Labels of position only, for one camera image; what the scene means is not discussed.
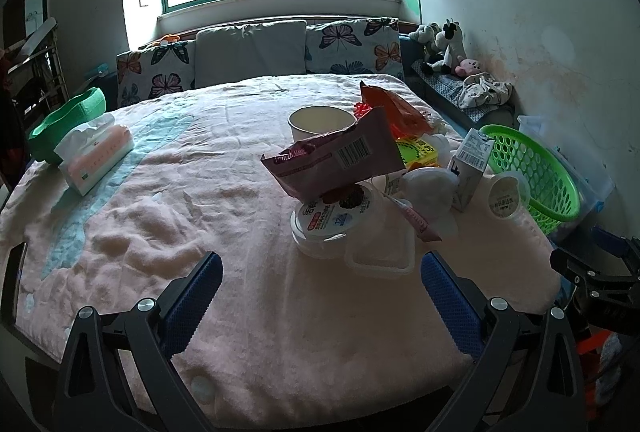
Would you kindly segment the small yogurt cup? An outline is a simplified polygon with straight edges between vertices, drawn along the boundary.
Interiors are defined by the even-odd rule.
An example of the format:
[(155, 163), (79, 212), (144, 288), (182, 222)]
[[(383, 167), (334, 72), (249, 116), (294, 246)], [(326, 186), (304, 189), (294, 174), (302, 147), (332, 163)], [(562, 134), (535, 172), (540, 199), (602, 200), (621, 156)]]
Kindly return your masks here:
[(484, 197), (487, 214), (498, 221), (510, 221), (528, 209), (530, 188), (522, 172), (506, 171), (493, 175)]

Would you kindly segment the white milk carton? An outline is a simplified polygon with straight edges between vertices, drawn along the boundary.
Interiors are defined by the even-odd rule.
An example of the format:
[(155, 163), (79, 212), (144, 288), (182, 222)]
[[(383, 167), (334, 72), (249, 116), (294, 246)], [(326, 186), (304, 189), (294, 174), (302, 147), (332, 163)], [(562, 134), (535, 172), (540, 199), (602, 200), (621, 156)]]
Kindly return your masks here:
[(470, 129), (452, 155), (448, 170), (459, 180), (452, 206), (463, 212), (471, 202), (488, 166), (495, 141), (477, 129)]

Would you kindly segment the pink straw wrapper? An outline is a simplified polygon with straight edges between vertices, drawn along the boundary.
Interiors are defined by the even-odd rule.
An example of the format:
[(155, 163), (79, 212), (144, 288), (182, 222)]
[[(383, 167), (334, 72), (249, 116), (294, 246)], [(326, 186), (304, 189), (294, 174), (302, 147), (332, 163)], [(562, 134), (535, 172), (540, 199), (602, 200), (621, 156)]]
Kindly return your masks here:
[(423, 214), (417, 211), (408, 200), (398, 199), (387, 194), (382, 194), (382, 196), (389, 201), (400, 215), (409, 223), (420, 241), (442, 241), (442, 236), (440, 236), (440, 233), (435, 227), (436, 218), (426, 218)]

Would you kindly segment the clear plastic tray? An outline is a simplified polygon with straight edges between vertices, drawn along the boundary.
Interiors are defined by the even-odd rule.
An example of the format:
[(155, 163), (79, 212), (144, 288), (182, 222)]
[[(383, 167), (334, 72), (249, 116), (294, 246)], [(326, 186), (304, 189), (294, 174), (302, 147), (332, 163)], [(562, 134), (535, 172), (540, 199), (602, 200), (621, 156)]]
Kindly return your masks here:
[(345, 262), (357, 275), (396, 279), (414, 269), (414, 230), (396, 211), (374, 232), (347, 245)]

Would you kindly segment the lime juice plastic bottle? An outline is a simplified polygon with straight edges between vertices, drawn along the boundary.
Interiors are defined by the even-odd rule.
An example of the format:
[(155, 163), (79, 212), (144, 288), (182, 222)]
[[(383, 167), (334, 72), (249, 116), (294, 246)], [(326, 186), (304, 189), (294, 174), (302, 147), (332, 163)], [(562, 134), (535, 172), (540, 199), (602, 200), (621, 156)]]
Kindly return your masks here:
[(396, 140), (402, 162), (407, 170), (436, 166), (446, 168), (450, 160), (449, 140), (442, 134), (423, 134)]

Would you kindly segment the round lidded food container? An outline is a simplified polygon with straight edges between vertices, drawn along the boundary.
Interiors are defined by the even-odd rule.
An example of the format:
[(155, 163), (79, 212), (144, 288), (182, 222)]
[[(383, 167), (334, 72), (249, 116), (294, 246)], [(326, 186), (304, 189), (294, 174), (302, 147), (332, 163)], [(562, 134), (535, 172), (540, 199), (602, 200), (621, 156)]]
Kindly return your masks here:
[(294, 244), (318, 260), (343, 259), (378, 236), (384, 222), (384, 200), (367, 183), (347, 187), (332, 202), (299, 202), (290, 218)]

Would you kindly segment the red snack bag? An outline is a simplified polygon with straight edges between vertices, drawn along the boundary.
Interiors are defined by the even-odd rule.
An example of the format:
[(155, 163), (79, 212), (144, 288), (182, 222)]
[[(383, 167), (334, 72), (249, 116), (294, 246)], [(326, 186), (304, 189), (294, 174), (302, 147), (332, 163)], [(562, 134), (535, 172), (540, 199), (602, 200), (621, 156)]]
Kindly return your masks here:
[(378, 86), (366, 85), (363, 81), (359, 86), (361, 102), (357, 111), (364, 114), (366, 108), (369, 110), (382, 108), (395, 140), (434, 133), (434, 129), (424, 115), (398, 94)]

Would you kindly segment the maroon snack bag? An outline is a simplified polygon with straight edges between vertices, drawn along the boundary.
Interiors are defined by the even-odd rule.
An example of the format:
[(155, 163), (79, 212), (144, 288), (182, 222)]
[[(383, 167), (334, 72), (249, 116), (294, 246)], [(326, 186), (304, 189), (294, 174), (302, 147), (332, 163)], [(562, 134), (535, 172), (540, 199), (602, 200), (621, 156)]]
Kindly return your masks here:
[(299, 140), (260, 162), (288, 196), (303, 202), (404, 168), (381, 107), (347, 129)]

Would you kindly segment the white paper cup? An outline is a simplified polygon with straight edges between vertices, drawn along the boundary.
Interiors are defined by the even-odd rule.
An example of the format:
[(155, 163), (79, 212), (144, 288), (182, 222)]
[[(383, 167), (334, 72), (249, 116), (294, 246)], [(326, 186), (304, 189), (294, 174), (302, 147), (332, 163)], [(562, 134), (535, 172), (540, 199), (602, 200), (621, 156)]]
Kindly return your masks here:
[(288, 117), (294, 142), (317, 135), (341, 131), (356, 122), (353, 114), (330, 106), (302, 107)]

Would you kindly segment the white tissue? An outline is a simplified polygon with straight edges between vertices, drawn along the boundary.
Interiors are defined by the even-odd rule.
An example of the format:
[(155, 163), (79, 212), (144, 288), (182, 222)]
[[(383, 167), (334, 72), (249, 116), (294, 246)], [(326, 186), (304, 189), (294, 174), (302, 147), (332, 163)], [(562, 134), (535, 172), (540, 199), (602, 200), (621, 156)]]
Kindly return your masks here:
[(458, 185), (456, 174), (434, 166), (411, 170), (400, 179), (402, 194), (429, 221), (449, 212)]

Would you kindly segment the red plastic stool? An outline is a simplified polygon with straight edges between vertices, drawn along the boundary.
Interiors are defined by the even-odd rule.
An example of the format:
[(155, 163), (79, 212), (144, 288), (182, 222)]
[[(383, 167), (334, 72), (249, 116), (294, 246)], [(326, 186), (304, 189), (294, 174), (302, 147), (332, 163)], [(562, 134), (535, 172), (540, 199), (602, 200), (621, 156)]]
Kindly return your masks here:
[(603, 405), (614, 393), (622, 374), (620, 352), (620, 338), (610, 330), (597, 330), (577, 342), (588, 406)]

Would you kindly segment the pink plush toy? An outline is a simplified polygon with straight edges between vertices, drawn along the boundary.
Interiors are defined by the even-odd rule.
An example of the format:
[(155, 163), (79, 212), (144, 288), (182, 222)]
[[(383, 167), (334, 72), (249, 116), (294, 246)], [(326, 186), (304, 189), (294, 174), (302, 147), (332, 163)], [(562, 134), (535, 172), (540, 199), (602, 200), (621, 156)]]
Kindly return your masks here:
[(465, 79), (474, 74), (480, 74), (484, 71), (482, 64), (475, 59), (465, 58), (458, 62), (456, 68), (454, 68), (454, 74), (460, 79)]

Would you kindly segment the cow plush toy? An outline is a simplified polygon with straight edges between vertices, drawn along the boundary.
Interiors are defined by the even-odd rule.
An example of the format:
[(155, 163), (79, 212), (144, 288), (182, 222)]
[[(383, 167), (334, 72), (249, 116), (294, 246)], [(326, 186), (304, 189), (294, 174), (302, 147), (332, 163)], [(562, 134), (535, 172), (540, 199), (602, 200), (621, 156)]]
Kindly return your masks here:
[(432, 30), (433, 36), (426, 44), (426, 55), (421, 64), (421, 71), (426, 76), (454, 74), (460, 62), (466, 59), (460, 24), (455, 20), (447, 19), (442, 26), (432, 22), (428, 28)]

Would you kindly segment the grey plush toy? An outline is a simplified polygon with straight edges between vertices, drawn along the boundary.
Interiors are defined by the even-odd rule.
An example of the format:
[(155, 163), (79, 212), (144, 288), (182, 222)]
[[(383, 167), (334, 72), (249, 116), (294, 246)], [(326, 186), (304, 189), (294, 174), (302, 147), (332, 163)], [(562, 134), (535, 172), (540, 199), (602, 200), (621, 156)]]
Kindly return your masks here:
[(428, 56), (437, 55), (440, 49), (436, 44), (436, 36), (442, 31), (437, 22), (427, 25), (420, 25), (416, 30), (409, 33), (409, 39), (424, 46)]

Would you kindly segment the dark wooden shelf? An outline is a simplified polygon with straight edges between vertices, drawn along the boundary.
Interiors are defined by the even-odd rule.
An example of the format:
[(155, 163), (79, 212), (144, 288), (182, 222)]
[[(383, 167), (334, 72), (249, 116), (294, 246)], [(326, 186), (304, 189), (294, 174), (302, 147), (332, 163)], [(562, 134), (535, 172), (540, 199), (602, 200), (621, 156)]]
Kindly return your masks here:
[(49, 0), (6, 0), (1, 11), (2, 48), (8, 54), (4, 87), (28, 126), (70, 97), (58, 54), (58, 22)]

